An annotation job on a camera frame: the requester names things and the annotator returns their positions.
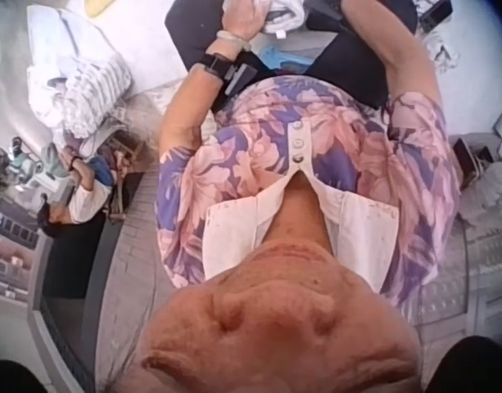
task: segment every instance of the woman's nose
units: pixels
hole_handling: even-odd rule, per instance
[[[237,293],[224,293],[216,301],[217,319],[227,332],[238,329],[313,336],[327,334],[336,323],[331,296],[299,284],[275,280]]]

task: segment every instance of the seated woman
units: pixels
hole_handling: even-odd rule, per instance
[[[85,162],[70,147],[60,152],[60,159],[75,181],[76,189],[69,204],[49,204],[43,198],[37,218],[39,227],[50,237],[61,234],[63,225],[82,224],[101,211],[111,195],[112,188],[124,177],[128,162],[120,152],[115,154],[102,147],[89,162]]]
[[[268,6],[232,2],[219,38],[201,30],[207,66],[192,66],[164,115],[158,236],[182,289],[114,391],[420,391],[418,338],[393,305],[436,276],[459,204],[434,66],[381,2],[343,0],[385,66],[387,133],[360,103],[371,63],[344,70],[349,52],[226,97],[210,60],[238,62]],[[179,0],[168,18],[209,7]],[[202,143],[213,105],[219,129]]]

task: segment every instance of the wrist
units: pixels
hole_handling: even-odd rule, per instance
[[[222,56],[227,57],[230,61],[235,61],[237,55],[242,51],[242,45],[237,41],[231,41],[228,39],[217,38],[206,50],[209,55],[214,55],[219,53]]]

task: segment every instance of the floral blouse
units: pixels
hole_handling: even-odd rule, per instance
[[[421,93],[397,97],[389,115],[386,131],[341,89],[301,75],[261,81],[234,98],[216,116],[218,131],[197,151],[177,147],[161,157],[158,241],[173,284],[204,281],[207,209],[255,196],[283,177],[287,127],[301,120],[311,125],[312,165],[320,181],[400,209],[382,294],[401,303],[432,280],[459,205],[445,119]]]

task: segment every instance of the button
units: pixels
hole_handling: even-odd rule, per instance
[[[303,146],[304,146],[304,143],[303,143],[303,139],[295,139],[294,142],[292,143],[292,145],[296,148],[296,149],[301,149]]]

